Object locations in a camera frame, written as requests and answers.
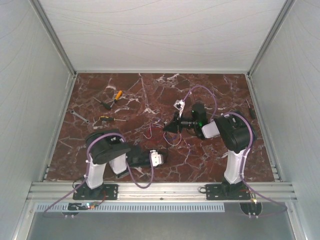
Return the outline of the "black zip tie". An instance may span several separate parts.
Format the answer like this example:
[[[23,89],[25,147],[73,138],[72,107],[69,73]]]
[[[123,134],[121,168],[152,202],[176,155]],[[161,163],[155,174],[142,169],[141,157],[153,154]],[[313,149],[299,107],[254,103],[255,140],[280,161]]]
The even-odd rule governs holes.
[[[169,144],[167,142],[167,132],[163,132],[163,139],[165,141],[165,156],[164,156],[164,163],[166,164],[168,162],[168,156],[169,156]]]

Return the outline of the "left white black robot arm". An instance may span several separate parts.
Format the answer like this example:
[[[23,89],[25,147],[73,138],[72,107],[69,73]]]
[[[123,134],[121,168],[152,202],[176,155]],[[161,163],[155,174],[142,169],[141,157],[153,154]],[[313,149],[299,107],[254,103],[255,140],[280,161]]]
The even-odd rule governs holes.
[[[151,149],[143,151],[139,145],[129,144],[117,128],[96,131],[85,139],[87,147],[87,168],[84,175],[85,193],[91,199],[103,193],[104,173],[107,165],[117,177],[132,174],[132,168],[150,168],[151,179],[155,168],[163,165],[168,153]]]

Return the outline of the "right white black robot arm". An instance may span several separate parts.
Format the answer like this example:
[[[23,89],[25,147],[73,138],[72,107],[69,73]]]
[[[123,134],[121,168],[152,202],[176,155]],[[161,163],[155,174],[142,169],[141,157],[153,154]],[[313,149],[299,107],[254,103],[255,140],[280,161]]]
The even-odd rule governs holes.
[[[193,130],[201,140],[220,136],[227,148],[227,166],[224,179],[217,193],[227,199],[234,198],[243,186],[244,166],[253,142],[256,140],[254,128],[241,112],[227,113],[209,121],[204,104],[195,103],[191,117],[183,116],[184,102],[177,100],[174,107],[178,110],[173,119],[164,126],[165,132],[180,134],[183,129]]]

